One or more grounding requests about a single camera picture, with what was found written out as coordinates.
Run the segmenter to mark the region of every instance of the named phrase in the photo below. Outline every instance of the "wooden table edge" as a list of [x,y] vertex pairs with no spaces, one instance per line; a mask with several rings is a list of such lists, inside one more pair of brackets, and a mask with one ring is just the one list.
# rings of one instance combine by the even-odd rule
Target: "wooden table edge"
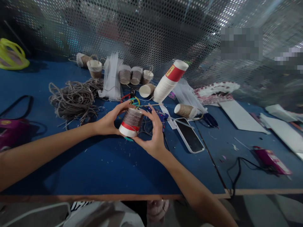
[[[230,198],[225,194],[215,194],[218,199]],[[73,201],[139,201],[139,200],[182,200],[183,195],[0,195],[0,202],[73,202]]]
[[236,195],[303,194],[303,189],[236,189]]

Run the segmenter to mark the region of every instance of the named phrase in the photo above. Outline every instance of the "perforated metal mesh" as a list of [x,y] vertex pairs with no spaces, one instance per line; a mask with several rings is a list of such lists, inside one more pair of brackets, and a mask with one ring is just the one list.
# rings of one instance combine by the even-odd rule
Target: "perforated metal mesh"
[[[237,98],[298,111],[302,75],[274,57],[303,42],[301,0],[8,0],[6,9],[37,49],[60,55],[113,51],[159,79],[175,59],[193,88],[235,81]],[[262,60],[221,60],[221,27],[261,27]]]

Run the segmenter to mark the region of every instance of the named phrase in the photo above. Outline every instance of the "ball of string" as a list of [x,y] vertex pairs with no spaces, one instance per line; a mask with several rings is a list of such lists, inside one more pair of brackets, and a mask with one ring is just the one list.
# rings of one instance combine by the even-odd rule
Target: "ball of string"
[[60,89],[53,83],[49,84],[52,93],[49,100],[55,107],[55,114],[66,120],[65,123],[79,119],[80,125],[90,122],[94,116],[97,117],[100,109],[93,103],[98,90],[103,88],[103,79],[90,78],[85,83],[68,81],[66,85]]

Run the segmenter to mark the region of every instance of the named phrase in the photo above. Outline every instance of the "blue table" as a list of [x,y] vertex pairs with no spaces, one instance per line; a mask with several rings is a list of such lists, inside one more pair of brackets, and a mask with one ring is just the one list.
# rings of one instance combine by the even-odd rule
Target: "blue table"
[[[0,74],[0,112],[22,95],[34,97],[32,111],[27,117],[32,124],[32,140],[64,130],[62,126],[57,127],[64,121],[56,118],[54,107],[49,103],[49,83],[53,82],[61,88],[68,80],[85,82],[90,78],[88,70],[66,61],[31,61],[31,66],[23,72],[1,70]],[[169,112],[173,113],[174,101],[167,98],[164,103],[167,103]],[[97,100],[96,104],[105,107],[98,115],[101,118],[118,103]],[[24,100],[6,117],[21,116],[25,110]],[[120,123],[121,120],[117,119],[117,126]],[[74,128],[78,124],[79,121],[73,121],[69,127]],[[225,189],[207,151],[189,153],[177,131],[173,131],[168,124],[165,135],[172,154],[212,193],[225,197]],[[89,138],[0,193],[2,201],[149,200],[180,197],[178,186],[157,160],[135,142],[118,136]]]
[[[275,118],[261,107],[242,102],[239,104],[249,113],[255,113],[257,116],[263,113]],[[208,129],[201,123],[197,123],[197,126],[227,189],[232,189],[231,179],[234,180],[238,173],[238,164],[229,171],[231,179],[227,173],[227,170],[235,164],[237,157],[246,158],[259,165],[255,154],[237,142],[235,137],[250,149],[252,146],[259,146],[272,150],[293,173],[290,180],[286,176],[277,177],[260,170],[252,170],[253,166],[242,162],[242,174],[236,185],[236,195],[303,193],[303,161],[273,131],[272,134],[266,135],[261,132],[238,130],[222,108],[210,105],[206,107],[217,120],[220,129]]]

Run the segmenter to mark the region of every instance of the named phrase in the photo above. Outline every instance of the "black cable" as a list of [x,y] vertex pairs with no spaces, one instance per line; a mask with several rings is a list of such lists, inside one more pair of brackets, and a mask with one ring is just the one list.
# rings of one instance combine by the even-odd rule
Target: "black cable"
[[34,98],[32,96],[29,96],[29,95],[24,95],[24,96],[21,96],[20,98],[18,98],[13,104],[11,104],[6,110],[4,110],[2,113],[0,113],[0,117],[6,113],[8,113],[12,108],[14,108],[22,99],[24,98],[29,98],[29,101],[28,101],[28,106],[27,106],[27,110],[25,112],[25,114],[23,114],[21,117],[18,117],[18,118],[5,118],[5,119],[9,119],[9,120],[18,120],[18,119],[23,119],[23,118],[26,118],[30,111],[32,110],[32,106],[33,106],[33,101],[34,101]]
[[164,132],[163,132],[163,137],[164,137],[164,139],[165,139],[165,142],[166,142],[166,146],[167,146],[167,149],[168,149],[168,151],[170,152],[170,150],[169,150],[169,147],[168,147],[168,143],[167,143],[167,140],[166,140],[166,137],[165,137],[165,134],[164,134]]
[[270,167],[268,167],[268,168],[262,168],[262,167],[260,167],[260,166],[258,166],[258,165],[256,165],[256,164],[252,163],[251,161],[245,159],[245,158],[237,157],[236,163],[235,163],[232,167],[230,167],[230,168],[227,170],[227,174],[228,174],[228,171],[231,170],[231,169],[237,164],[237,161],[238,161],[239,171],[238,171],[238,174],[237,174],[235,180],[232,181],[233,194],[231,195],[231,199],[233,199],[234,196],[235,196],[235,193],[236,193],[236,184],[237,184],[237,181],[239,180],[240,175],[241,175],[241,172],[242,172],[242,169],[241,169],[241,162],[240,162],[241,160],[250,163],[251,165],[257,167],[258,169],[263,170],[264,172],[267,172],[267,173],[274,173],[274,174],[278,173],[277,171],[275,171],[274,169],[272,169],[272,168],[270,168]]

